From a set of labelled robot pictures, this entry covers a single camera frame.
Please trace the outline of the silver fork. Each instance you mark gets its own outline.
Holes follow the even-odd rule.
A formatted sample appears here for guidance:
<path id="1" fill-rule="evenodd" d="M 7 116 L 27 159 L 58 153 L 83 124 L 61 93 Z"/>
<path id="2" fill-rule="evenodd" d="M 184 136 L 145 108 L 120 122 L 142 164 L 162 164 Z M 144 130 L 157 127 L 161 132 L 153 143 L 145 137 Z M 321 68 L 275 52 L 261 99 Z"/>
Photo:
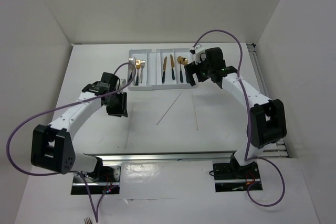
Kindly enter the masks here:
<path id="1" fill-rule="evenodd" d="M 128 68 L 128 72 L 130 75 L 130 72 L 133 72 L 133 69 L 135 69 L 135 59 L 134 58 L 129 58 L 129 68 Z"/>
<path id="2" fill-rule="evenodd" d="M 140 72 L 139 82 L 142 83 L 142 80 L 143 80 L 143 69 L 145 67 L 145 60 L 144 59 L 140 60 L 140 67 L 141 67 L 141 72 Z"/>

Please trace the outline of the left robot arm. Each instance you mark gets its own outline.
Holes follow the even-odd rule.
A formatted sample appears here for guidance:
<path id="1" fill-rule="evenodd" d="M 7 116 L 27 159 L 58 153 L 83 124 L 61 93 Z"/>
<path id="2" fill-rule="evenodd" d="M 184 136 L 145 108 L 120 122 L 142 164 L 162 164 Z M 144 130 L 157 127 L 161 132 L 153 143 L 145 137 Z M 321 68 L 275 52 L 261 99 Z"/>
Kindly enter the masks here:
<path id="1" fill-rule="evenodd" d="M 72 140 L 95 112 L 106 107 L 110 116 L 127 117 L 126 85 L 112 73 L 103 73 L 99 81 L 86 85 L 74 105 L 48 125 L 33 130 L 31 164 L 56 173 L 81 172 L 91 181 L 99 181 L 107 168 L 101 158 L 75 152 Z"/>

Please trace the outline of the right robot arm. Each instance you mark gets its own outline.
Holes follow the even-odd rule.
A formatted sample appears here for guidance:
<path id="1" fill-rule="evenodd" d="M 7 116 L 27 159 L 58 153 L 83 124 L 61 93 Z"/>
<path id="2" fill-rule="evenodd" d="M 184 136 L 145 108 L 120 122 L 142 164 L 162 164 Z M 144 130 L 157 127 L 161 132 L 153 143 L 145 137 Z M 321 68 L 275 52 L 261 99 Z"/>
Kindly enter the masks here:
<path id="1" fill-rule="evenodd" d="M 184 66 L 186 81 L 195 86 L 211 80 L 229 92 L 248 112 L 247 142 L 233 154 L 229 172 L 235 178 L 247 172 L 247 165 L 254 162 L 266 146 L 278 142 L 287 135 L 284 104 L 259 93 L 233 66 L 226 66 L 220 48 L 205 49 L 198 45 L 190 50 L 195 60 Z"/>

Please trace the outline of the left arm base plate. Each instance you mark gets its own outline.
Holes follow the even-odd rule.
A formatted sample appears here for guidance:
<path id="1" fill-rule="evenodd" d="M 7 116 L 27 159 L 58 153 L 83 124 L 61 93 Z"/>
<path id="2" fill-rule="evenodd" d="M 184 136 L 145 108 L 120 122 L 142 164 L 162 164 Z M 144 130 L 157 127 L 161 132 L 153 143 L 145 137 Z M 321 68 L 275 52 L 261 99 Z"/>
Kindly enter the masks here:
<path id="1" fill-rule="evenodd" d="M 78 174 L 74 174 L 71 186 L 71 195 L 87 195 L 85 182 L 92 195 L 117 195 L 120 193 L 121 165 L 113 164 L 104 167 L 99 177 L 92 177 L 91 174 L 81 172 L 84 179 Z"/>

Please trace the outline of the gold spoon green handle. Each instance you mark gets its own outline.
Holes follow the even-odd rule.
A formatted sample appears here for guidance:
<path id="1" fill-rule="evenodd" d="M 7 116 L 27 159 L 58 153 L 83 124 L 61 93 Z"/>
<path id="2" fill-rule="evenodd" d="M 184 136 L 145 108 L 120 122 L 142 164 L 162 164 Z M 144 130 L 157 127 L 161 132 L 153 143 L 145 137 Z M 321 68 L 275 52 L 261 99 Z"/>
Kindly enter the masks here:
<path id="1" fill-rule="evenodd" d="M 182 60 L 181 60 L 181 65 L 187 65 L 188 64 L 188 59 L 187 58 L 182 58 Z"/>
<path id="2" fill-rule="evenodd" d="M 180 66 L 180 83 L 183 83 L 183 73 L 182 73 L 182 63 L 183 63 L 183 57 L 178 56 L 177 62 Z"/>

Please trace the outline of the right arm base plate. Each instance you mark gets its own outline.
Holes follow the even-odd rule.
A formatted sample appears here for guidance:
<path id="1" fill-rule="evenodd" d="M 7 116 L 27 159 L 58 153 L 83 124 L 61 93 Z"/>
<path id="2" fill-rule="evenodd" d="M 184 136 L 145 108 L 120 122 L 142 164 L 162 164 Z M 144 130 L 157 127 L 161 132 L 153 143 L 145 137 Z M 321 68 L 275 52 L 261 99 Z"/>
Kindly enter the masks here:
<path id="1" fill-rule="evenodd" d="M 234 192 L 250 190 L 263 190 L 258 165 L 253 162 L 241 171 L 233 171 L 229 163 L 213 164 L 209 175 L 214 178 L 215 191 Z"/>

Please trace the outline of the gold knife green handle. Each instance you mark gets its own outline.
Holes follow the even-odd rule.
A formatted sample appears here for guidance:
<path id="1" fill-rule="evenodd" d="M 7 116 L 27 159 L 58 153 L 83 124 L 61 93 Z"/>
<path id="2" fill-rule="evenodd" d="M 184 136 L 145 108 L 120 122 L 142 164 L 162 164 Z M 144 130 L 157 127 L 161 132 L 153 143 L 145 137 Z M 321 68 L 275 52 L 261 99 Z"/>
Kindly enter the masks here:
<path id="1" fill-rule="evenodd" d="M 165 83 L 165 75 L 166 75 L 166 63 L 167 63 L 167 56 L 163 60 L 163 67 L 162 67 L 162 83 Z"/>
<path id="2" fill-rule="evenodd" d="M 171 62 L 171 76 L 172 76 L 172 80 L 175 80 L 175 64 L 174 64 L 174 57 L 172 54 L 170 54 L 170 62 Z"/>

